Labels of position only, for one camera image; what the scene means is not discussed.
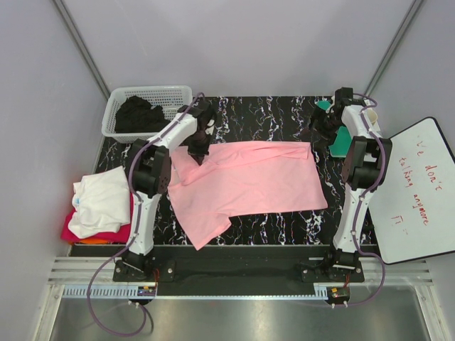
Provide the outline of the pink t shirt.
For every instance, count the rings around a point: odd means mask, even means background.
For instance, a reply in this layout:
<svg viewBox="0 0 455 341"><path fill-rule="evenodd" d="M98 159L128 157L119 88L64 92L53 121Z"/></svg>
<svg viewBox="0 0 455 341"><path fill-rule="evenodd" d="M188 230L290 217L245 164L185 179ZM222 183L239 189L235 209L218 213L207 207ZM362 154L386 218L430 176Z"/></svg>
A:
<svg viewBox="0 0 455 341"><path fill-rule="evenodd" d="M168 196L195 249L231 225L231 217L328 207L308 142L213 144L202 164L187 149L171 154Z"/></svg>

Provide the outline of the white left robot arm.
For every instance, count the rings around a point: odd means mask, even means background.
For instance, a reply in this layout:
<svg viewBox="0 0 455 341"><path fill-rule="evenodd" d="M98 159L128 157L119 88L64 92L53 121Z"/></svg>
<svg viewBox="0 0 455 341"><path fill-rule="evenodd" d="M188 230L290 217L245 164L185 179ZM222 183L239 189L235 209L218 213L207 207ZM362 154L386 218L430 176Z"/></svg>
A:
<svg viewBox="0 0 455 341"><path fill-rule="evenodd" d="M173 120L147 140L137 139L126 163L132 197L131 229L125 250L116 262L115 275L146 281L158 274L153 265L154 223L159 201L171 182L171 154L181 144L201 165L209 155L218 115L212 104L200 99L182 106Z"/></svg>

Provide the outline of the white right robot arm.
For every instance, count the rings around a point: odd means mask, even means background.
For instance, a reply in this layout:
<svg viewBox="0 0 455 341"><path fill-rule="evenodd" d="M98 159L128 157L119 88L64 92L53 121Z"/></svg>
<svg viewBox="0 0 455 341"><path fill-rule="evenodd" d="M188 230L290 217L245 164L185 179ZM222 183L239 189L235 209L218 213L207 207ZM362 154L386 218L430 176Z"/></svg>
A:
<svg viewBox="0 0 455 341"><path fill-rule="evenodd" d="M306 283L361 283L364 280L360 248L361 233L373 195L383 184L392 152L392 142L385 139L368 118L367 112L377 102L349 87L335 91L328 109L315 108L309 128L334 142L345 127L351 143L343 162L341 177L345 199L341 220L330 249L318 264L304 265L302 280Z"/></svg>

